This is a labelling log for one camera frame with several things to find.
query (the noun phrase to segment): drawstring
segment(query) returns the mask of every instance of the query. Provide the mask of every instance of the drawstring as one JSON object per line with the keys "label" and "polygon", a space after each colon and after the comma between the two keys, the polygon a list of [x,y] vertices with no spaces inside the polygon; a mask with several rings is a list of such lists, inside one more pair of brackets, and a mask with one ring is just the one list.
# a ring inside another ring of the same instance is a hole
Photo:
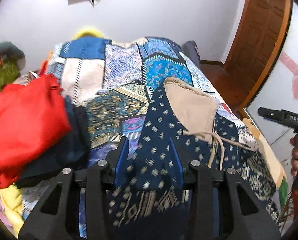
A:
{"label": "drawstring", "polygon": [[[219,136],[217,133],[215,132],[209,132],[209,131],[199,131],[199,132],[195,132],[195,133],[190,133],[189,131],[186,131],[186,130],[183,130],[182,132],[184,135],[200,135],[202,136],[202,134],[210,134],[212,136],[214,136],[216,138],[216,140],[219,142],[220,144],[220,148],[221,148],[221,158],[220,158],[220,166],[219,166],[219,170],[222,171],[222,164],[223,164],[223,159],[224,159],[224,146],[223,146],[223,142],[222,141],[225,141],[225,142],[228,142],[232,145],[235,145],[235,146],[238,146],[238,147],[241,147],[245,150],[249,150],[249,151],[252,151],[252,152],[255,152],[257,151],[257,149],[251,149],[249,147],[246,147],[244,145],[242,145],[241,143],[239,142],[234,142],[234,141],[231,141],[229,139],[226,139],[226,138],[223,138],[221,136]],[[215,156],[215,149],[213,147],[212,149],[212,152],[211,152],[211,156],[210,156],[210,160],[208,162],[208,167],[211,168],[211,164],[213,162],[213,159],[214,159],[214,156]]]}

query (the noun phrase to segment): brown floor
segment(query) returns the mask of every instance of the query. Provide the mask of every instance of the brown floor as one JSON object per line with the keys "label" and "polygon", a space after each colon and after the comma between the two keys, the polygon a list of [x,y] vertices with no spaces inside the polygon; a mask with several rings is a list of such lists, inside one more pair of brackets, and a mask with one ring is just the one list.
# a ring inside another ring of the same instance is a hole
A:
{"label": "brown floor", "polygon": [[248,94],[221,66],[201,64],[201,70],[235,114]]}

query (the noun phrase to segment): patchwork bedspread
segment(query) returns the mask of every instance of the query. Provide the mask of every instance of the patchwork bedspread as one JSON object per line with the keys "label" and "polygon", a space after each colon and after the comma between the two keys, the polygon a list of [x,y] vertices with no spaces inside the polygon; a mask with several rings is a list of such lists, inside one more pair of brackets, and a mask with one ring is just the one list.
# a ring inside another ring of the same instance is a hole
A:
{"label": "patchwork bedspread", "polygon": [[[234,167],[249,182],[272,218],[278,220],[288,193],[282,166],[264,137],[255,140],[246,125],[232,114],[206,76],[182,53],[179,45],[158,37],[141,38],[132,43],[83,37],[55,46],[46,73],[58,78],[63,96],[69,95],[74,104],[86,108],[92,145],[89,166],[116,149],[121,136],[129,139],[129,159],[136,157],[142,129],[148,124],[145,124],[146,114],[151,109],[150,104],[154,103],[154,91],[164,78],[176,77],[208,92],[218,102],[216,123],[219,135],[258,148],[252,154],[228,144],[224,170]],[[199,154],[199,160],[207,162],[210,152]],[[220,154],[220,149],[216,149],[212,165],[215,169],[220,158],[217,153]],[[24,218],[39,199],[41,191],[39,185],[32,191],[24,189]],[[86,237],[84,193],[82,189],[80,229],[81,236]],[[172,209],[177,212],[175,216],[181,214],[182,218],[185,217],[190,192],[144,191],[131,196],[128,188],[118,188],[109,192],[108,198],[111,223],[115,228],[123,228],[131,222],[149,217],[160,219],[162,212]]]}

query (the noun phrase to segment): metal bolt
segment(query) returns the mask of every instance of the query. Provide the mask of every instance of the metal bolt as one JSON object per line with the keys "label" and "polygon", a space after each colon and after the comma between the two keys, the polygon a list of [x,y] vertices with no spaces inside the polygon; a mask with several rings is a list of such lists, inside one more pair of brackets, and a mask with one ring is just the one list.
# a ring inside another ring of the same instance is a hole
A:
{"label": "metal bolt", "polygon": [[71,172],[71,169],[70,168],[64,168],[62,170],[62,173],[65,174],[65,175],[69,174],[70,172]]}
{"label": "metal bolt", "polygon": [[101,167],[102,166],[105,166],[106,164],[107,164],[107,161],[106,160],[99,160],[98,161],[98,165],[101,166]]}
{"label": "metal bolt", "polygon": [[235,174],[236,173],[236,170],[234,168],[228,168],[227,169],[227,172],[231,175]]}
{"label": "metal bolt", "polygon": [[198,161],[198,160],[192,160],[192,161],[191,161],[191,165],[192,165],[192,166],[198,167],[198,166],[200,166],[200,164],[201,164],[201,163],[200,163],[200,161]]}

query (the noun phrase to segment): wooden door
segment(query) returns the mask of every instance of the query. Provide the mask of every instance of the wooden door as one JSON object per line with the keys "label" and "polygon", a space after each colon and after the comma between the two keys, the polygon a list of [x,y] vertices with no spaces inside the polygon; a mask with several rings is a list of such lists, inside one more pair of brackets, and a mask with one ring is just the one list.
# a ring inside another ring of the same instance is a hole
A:
{"label": "wooden door", "polygon": [[284,17],[285,0],[249,0],[245,6],[241,31],[224,68],[249,93],[275,47]]}

